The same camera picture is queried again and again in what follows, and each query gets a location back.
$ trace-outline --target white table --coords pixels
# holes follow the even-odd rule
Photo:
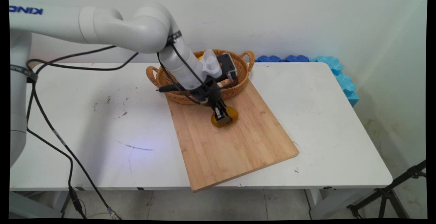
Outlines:
[[[40,73],[37,92],[47,116],[99,189],[190,187],[167,100],[145,75],[150,65],[158,66],[128,64],[107,72],[47,67]],[[327,64],[256,63],[249,78],[300,154],[217,188],[310,189],[311,214],[317,219],[392,182]],[[36,104],[28,126],[66,152]],[[28,134],[10,170],[9,188],[67,190],[68,172],[63,155]],[[92,190],[76,163],[72,186]],[[316,190],[324,187],[342,190],[322,200]]]

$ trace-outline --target white robotic arm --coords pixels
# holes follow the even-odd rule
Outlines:
[[[9,28],[11,65],[23,69],[30,52],[31,33],[39,33],[76,43],[109,44],[139,53],[159,53],[162,64],[185,89],[194,90],[201,85],[172,46],[167,45],[168,37],[179,28],[169,11],[158,3],[147,3],[132,20],[124,21],[117,10],[110,8],[66,8],[9,0]],[[214,78],[221,75],[221,69],[211,73],[210,64],[198,61],[182,37],[173,45],[202,82],[207,75]],[[11,167],[26,141],[26,80],[25,75],[11,70]]]

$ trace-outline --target basket handle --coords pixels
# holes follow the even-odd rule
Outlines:
[[[157,83],[156,78],[154,77],[154,73],[153,71],[155,71],[157,73],[158,69],[152,66],[147,67],[147,69],[145,70],[145,73],[147,74],[148,79],[156,86],[159,88],[159,84]]]
[[[252,51],[246,51],[246,52],[244,52],[244,53],[242,53],[241,55],[240,55],[240,57],[241,58],[244,58],[244,55],[248,55],[248,58],[250,59],[250,65],[249,65],[249,67],[248,67],[248,71],[251,71],[251,69],[253,69],[253,66],[254,66],[254,59],[255,59],[255,57],[254,57],[254,53],[252,52]]]

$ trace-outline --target black tripod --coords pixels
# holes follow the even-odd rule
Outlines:
[[[394,187],[398,186],[399,184],[407,181],[410,178],[417,179],[420,176],[423,176],[427,178],[427,174],[422,172],[423,169],[425,169],[426,164],[425,161],[420,162],[418,165],[410,167],[405,173],[402,173],[401,176],[398,176],[392,181],[392,184],[385,188],[377,188],[375,189],[375,193],[371,194],[369,197],[365,198],[364,200],[360,201],[356,205],[348,205],[347,208],[351,210],[353,213],[353,216],[355,218],[362,218],[361,215],[359,215],[359,209],[365,207],[367,204],[372,203],[377,198],[381,197],[381,205],[380,205],[380,211],[378,212],[378,217],[383,218],[385,215],[385,208],[386,208],[386,201],[389,199],[392,206],[394,207],[395,212],[397,212],[397,215],[399,218],[407,218],[406,213],[402,209],[398,199],[395,197],[394,192],[392,192],[392,189]]]

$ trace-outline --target robotic arm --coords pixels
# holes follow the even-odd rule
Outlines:
[[[22,152],[26,141],[27,77],[12,69],[26,69],[31,46],[31,33],[39,33],[82,44],[109,44],[139,53],[159,53],[162,64],[179,84],[205,106],[215,112],[218,123],[232,121],[216,84],[222,76],[215,55],[198,61],[185,44],[170,12],[161,4],[150,2],[138,9],[132,20],[124,21],[111,8],[55,7],[26,0],[9,0],[11,42],[11,167]]]

